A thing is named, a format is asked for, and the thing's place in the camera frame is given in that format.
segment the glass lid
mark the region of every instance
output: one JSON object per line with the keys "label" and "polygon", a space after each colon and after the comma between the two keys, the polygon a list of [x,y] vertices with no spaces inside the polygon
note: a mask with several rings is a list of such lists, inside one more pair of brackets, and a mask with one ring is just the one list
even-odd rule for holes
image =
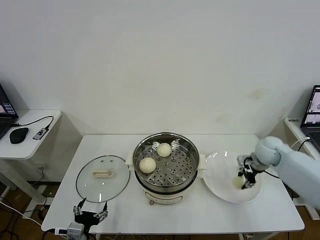
{"label": "glass lid", "polygon": [[88,202],[103,203],[118,196],[127,186],[129,167],[118,156],[99,156],[87,163],[76,178],[76,190]]}

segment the laptop screen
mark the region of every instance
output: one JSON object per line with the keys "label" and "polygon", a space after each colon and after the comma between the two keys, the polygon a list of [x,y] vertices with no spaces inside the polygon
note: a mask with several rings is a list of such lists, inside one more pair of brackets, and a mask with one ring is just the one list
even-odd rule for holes
{"label": "laptop screen", "polygon": [[4,89],[0,85],[0,117],[18,117]]}
{"label": "laptop screen", "polygon": [[306,109],[302,125],[320,125],[320,85],[315,85]]}

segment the white cable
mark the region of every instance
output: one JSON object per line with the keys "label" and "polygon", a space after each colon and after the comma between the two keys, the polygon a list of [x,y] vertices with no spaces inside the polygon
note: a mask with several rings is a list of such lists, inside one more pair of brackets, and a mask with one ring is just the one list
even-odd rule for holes
{"label": "white cable", "polygon": [[6,205],[6,204],[5,204],[5,203],[3,203],[2,201],[0,201],[0,204],[3,204],[3,205],[5,205],[7,208],[9,208],[9,209],[12,209],[12,210],[16,211],[18,214],[20,214],[20,215],[24,216],[25,218],[27,218],[27,219],[29,219],[29,220],[31,220],[31,221],[34,221],[36,224],[38,224],[38,225],[41,227],[41,224],[40,224],[40,223],[38,223],[36,220],[33,220],[32,218],[27,217],[26,215],[22,214],[22,213],[21,213],[21,212],[19,212],[18,210],[14,209],[14,208],[12,208],[12,207],[10,207],[10,206],[8,206],[8,205]]}
{"label": "white cable", "polygon": [[309,140],[309,139],[310,139],[310,137],[308,137],[308,136],[303,137],[303,138],[300,138],[300,139],[297,140],[294,144],[292,144],[290,148],[292,149],[292,147],[293,147],[294,145],[296,145],[297,143],[299,143],[301,140]]}
{"label": "white cable", "polygon": [[255,236],[254,233],[244,233],[243,235],[246,237],[247,240],[249,240],[250,238],[253,238]]}

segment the wooden floor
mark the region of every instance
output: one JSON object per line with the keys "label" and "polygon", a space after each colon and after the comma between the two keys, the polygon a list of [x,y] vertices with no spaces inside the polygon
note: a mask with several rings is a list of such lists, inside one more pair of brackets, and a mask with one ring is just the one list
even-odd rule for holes
{"label": "wooden floor", "polygon": [[[0,185],[0,194],[5,189],[5,186]],[[58,186],[48,186],[44,192],[44,195],[47,197],[54,197],[58,190]],[[19,210],[23,211],[26,204],[30,201],[23,191],[17,189],[16,191],[10,191],[5,197],[12,206]],[[41,240],[43,232],[41,228],[34,222],[22,219],[19,214],[12,214],[10,212],[5,212],[3,209],[6,209],[5,206],[0,205],[0,240],[16,240],[17,238],[13,235],[10,238],[10,233],[2,231],[7,229],[16,235],[18,235],[19,240]],[[304,221],[305,229],[298,232],[290,232],[289,240],[320,240],[320,221],[312,221],[305,210],[304,207],[298,207],[298,212],[301,215],[301,218]],[[37,212],[32,215],[32,218],[39,223],[42,221],[38,218]],[[102,235],[100,240],[113,239],[114,235]],[[63,238],[59,236],[54,236],[49,233],[45,237],[46,240],[62,240]],[[238,235],[125,235],[124,240],[238,240]],[[271,240],[288,240],[288,233],[282,232],[271,238]]]}

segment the computer mouse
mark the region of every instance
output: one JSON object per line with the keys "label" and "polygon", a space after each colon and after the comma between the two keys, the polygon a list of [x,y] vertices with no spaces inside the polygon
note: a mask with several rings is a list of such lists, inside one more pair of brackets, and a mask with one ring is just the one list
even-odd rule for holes
{"label": "computer mouse", "polygon": [[25,140],[26,135],[29,131],[29,128],[27,127],[21,127],[16,130],[13,130],[10,133],[10,143],[12,144],[19,144]]}

